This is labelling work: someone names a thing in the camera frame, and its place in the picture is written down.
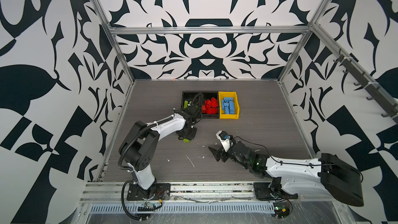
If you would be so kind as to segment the red arch lego piece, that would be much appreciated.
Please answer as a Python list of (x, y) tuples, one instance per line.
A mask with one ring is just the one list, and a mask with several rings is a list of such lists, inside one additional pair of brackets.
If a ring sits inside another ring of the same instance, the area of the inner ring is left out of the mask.
[(211, 98), (206, 100), (204, 105), (202, 105), (202, 113), (206, 115), (216, 115), (218, 114), (219, 106), (216, 98)]

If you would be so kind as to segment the blue lego long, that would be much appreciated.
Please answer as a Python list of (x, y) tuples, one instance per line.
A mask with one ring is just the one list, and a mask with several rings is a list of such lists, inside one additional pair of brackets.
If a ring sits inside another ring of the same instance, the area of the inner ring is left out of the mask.
[(235, 103), (233, 97), (224, 97), (221, 106), (226, 115), (235, 115)]

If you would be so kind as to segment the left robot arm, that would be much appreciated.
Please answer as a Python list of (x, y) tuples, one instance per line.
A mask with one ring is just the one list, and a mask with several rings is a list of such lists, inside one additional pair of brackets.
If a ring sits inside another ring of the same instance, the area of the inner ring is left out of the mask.
[(174, 109), (173, 114), (158, 121), (150, 123), (138, 121), (131, 127), (119, 148), (118, 160), (119, 169), (134, 176), (134, 180), (125, 181), (121, 189), (122, 208), (130, 219), (143, 222), (163, 206), (160, 198), (158, 206), (137, 208), (138, 211), (148, 211), (148, 214), (131, 213), (125, 204), (126, 186), (130, 186), (140, 200), (148, 201), (156, 196), (157, 181), (152, 173), (150, 163), (158, 142), (172, 133), (176, 133), (179, 140), (193, 140), (197, 133), (195, 125), (203, 118), (202, 100), (203, 94), (198, 93), (186, 108)]

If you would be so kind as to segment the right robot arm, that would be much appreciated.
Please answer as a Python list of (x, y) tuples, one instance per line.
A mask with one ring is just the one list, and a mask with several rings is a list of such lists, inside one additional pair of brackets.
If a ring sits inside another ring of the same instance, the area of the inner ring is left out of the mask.
[(283, 159), (255, 152), (242, 141), (230, 139), (209, 150), (217, 161), (231, 160), (255, 177), (272, 179), (269, 188), (276, 198), (325, 194), (350, 206), (364, 206), (362, 173), (335, 155), (322, 153), (315, 159)]

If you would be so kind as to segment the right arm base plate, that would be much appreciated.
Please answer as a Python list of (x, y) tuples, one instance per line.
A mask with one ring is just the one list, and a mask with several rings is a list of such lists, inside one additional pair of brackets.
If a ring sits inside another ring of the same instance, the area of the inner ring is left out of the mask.
[(259, 201), (277, 201), (280, 197), (273, 193), (270, 183), (253, 183), (255, 197)]

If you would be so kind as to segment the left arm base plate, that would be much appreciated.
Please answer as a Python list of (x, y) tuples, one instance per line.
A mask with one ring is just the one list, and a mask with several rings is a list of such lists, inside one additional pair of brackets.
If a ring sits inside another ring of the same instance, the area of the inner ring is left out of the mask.
[(148, 189), (143, 189), (138, 184), (129, 185), (128, 201), (168, 200), (170, 198), (171, 184), (154, 183)]

